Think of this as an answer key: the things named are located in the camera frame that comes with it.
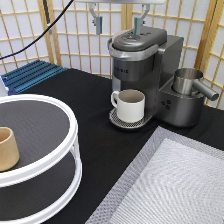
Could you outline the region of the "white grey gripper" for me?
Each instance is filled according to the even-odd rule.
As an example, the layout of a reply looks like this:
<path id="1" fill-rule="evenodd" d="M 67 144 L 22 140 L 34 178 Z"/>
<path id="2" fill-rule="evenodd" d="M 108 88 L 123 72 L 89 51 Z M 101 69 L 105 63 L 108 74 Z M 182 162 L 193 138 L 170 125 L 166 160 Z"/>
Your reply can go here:
<path id="1" fill-rule="evenodd" d="M 141 27 L 144 24 L 144 19 L 150 11 L 149 4 L 164 4 L 166 0 L 74 0 L 75 2 L 89 3 L 88 8 L 93 17 L 93 24 L 96 27 L 96 34 L 100 35 L 102 33 L 102 21 L 103 18 L 98 16 L 95 12 L 95 3 L 110 3 L 110 4 L 146 4 L 143 5 L 143 12 L 140 17 L 134 18 L 134 34 L 139 35 L 141 32 Z"/>

